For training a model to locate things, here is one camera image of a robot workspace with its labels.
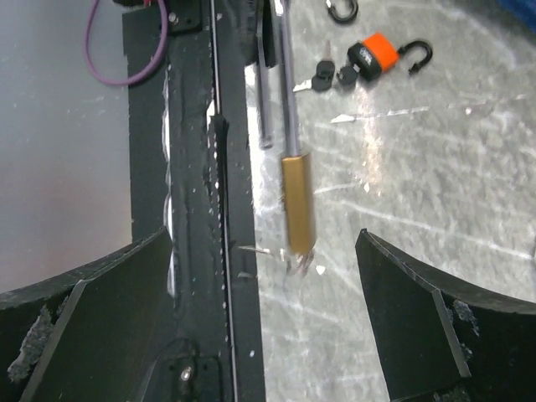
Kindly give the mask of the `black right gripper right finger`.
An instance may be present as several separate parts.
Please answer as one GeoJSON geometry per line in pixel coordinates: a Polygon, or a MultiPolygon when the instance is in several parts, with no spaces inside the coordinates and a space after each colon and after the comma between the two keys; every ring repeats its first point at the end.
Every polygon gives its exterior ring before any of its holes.
{"type": "Polygon", "coordinates": [[[452,276],[363,229],[355,245],[392,401],[533,401],[535,305],[452,276]]]}

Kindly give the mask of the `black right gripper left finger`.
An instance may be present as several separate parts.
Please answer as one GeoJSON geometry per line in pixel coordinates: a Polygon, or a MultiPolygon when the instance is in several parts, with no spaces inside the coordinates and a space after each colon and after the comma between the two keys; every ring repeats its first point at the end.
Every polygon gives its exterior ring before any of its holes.
{"type": "Polygon", "coordinates": [[[133,401],[167,296],[165,229],[1,295],[3,401],[133,401]]]}

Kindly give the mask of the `small silver keys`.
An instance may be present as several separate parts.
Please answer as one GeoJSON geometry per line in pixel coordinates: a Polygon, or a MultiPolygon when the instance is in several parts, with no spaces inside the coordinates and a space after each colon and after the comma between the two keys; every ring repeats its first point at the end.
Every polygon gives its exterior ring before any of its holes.
{"type": "Polygon", "coordinates": [[[306,254],[285,254],[286,274],[289,276],[305,276],[315,257],[314,250],[306,254]]]}

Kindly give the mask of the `long shackle brass padlock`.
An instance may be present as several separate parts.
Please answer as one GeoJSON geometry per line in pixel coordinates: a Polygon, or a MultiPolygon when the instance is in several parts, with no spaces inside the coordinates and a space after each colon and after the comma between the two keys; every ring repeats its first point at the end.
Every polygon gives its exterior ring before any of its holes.
{"type": "Polygon", "coordinates": [[[260,117],[260,147],[271,147],[271,106],[265,42],[273,43],[278,68],[285,148],[281,157],[281,195],[286,213],[288,250],[296,257],[309,257],[317,241],[312,194],[311,154],[299,140],[298,115],[294,94],[294,66],[288,1],[261,1],[257,20],[258,61],[256,85],[260,117]]]}

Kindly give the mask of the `orange padlock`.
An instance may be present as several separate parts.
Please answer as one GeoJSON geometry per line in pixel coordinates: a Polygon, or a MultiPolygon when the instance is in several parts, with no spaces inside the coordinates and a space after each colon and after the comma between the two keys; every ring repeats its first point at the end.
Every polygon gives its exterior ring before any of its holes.
{"type": "Polygon", "coordinates": [[[397,49],[381,33],[374,33],[359,41],[347,50],[348,62],[358,69],[358,76],[367,83],[377,80],[383,73],[391,70],[410,51],[421,49],[425,57],[415,62],[408,70],[409,75],[418,74],[433,57],[431,44],[423,39],[413,40],[397,49]]]}

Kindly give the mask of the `black head key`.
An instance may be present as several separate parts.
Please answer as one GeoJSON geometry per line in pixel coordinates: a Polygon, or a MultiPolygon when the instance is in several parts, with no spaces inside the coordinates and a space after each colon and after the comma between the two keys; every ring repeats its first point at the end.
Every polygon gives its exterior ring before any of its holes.
{"type": "Polygon", "coordinates": [[[295,93],[304,90],[313,90],[317,93],[322,93],[330,90],[334,80],[338,81],[338,84],[347,88],[355,85],[358,79],[358,71],[350,64],[346,64],[339,70],[332,59],[332,46],[328,40],[325,45],[324,55],[317,62],[315,75],[305,80],[300,84],[294,86],[293,91],[295,93]]]}

